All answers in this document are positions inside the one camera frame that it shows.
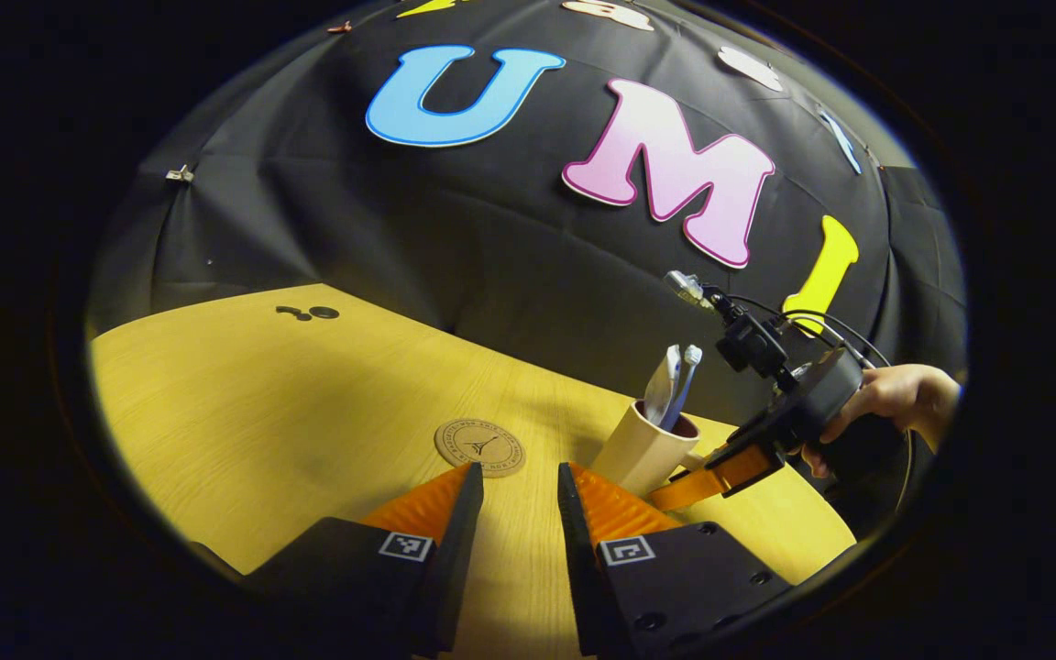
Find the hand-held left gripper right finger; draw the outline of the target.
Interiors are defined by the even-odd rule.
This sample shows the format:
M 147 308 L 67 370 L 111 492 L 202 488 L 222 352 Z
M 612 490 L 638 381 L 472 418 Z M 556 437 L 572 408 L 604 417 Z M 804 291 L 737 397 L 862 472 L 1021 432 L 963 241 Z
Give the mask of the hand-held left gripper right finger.
M 672 521 L 576 463 L 557 504 L 584 656 L 724 657 L 791 589 L 717 523 Z

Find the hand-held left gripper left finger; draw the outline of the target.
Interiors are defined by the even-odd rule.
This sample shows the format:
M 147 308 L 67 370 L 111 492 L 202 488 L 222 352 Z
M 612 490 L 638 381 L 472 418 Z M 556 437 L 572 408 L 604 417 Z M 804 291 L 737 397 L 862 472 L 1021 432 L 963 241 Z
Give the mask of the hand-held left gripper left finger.
M 321 657 L 436 657 L 456 644 L 484 499 L 463 464 L 359 522 L 320 518 L 239 585 Z

